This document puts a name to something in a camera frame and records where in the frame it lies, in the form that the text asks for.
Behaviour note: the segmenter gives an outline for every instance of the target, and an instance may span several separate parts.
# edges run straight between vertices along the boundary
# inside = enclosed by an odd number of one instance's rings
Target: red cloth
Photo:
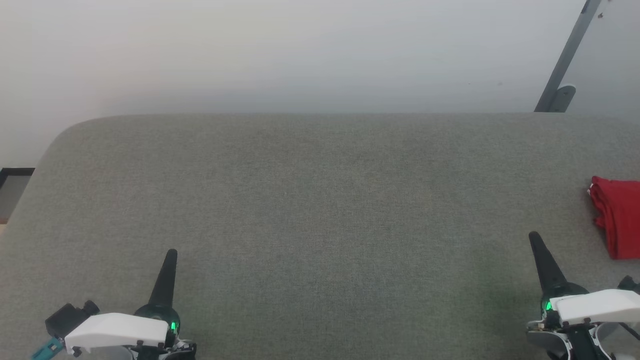
[[[607,180],[594,176],[591,200],[600,216],[598,226],[607,232],[612,259],[640,258],[640,181]]]

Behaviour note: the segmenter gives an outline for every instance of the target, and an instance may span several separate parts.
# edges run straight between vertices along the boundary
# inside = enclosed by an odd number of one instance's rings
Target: black connector
[[[620,290],[630,290],[640,294],[640,284],[636,284],[633,278],[629,275],[625,276],[622,281],[618,284],[618,289]]]
[[[89,316],[96,315],[99,312],[100,309],[91,300],[85,302],[82,309],[71,304],[65,304],[46,319],[44,324],[49,335],[54,338],[64,339]]]
[[[72,347],[71,349],[74,351],[74,357],[80,357],[80,355],[82,355],[82,351],[80,351],[80,347]]]
[[[547,329],[560,329],[560,314],[554,310],[547,311],[547,317],[545,318],[545,328]]]

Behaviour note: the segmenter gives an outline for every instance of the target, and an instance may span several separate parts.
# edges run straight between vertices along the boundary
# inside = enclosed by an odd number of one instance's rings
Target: wire
[[[633,335],[634,338],[636,338],[637,340],[640,340],[640,334],[638,334],[635,330],[631,329],[631,327],[629,325],[627,325],[626,323],[619,323],[620,326],[622,326],[623,329],[625,329],[626,331],[629,332],[629,334]]]
[[[136,360],[136,356],[133,354],[133,351],[131,351],[131,348],[128,348],[128,347],[124,347],[124,348],[127,349],[129,354],[131,355],[131,360]]]
[[[172,352],[168,354],[166,358],[164,358],[164,360],[178,359],[182,355],[187,354],[189,352],[193,352],[193,350],[183,350],[183,351]]]
[[[177,335],[175,336],[175,339],[178,341],[182,341],[183,343],[192,343],[193,340],[191,339],[180,339]]]

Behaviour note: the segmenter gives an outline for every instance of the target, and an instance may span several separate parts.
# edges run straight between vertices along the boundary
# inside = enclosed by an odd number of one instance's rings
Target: gray fabric table
[[[132,313],[175,247],[199,359],[544,359],[527,233],[589,290],[640,279],[585,192],[639,160],[635,124],[540,113],[85,122],[0,238],[0,358],[29,356],[66,302]]]

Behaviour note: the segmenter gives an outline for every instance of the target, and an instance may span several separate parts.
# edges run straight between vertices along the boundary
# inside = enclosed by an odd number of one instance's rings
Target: robotic arm
[[[177,259],[175,249],[166,253],[148,304],[133,315],[98,315],[91,300],[82,309],[64,305],[45,321],[52,338],[31,360],[50,360],[63,349],[79,357],[82,348],[96,347],[124,347],[126,360],[195,360],[196,344],[178,337],[180,317],[172,308]]]
[[[529,234],[542,288],[541,320],[527,324],[527,340],[553,360],[612,360],[601,340],[618,324],[640,340],[625,322],[640,321],[640,285],[625,277],[618,289],[589,293],[568,282],[538,233]]]

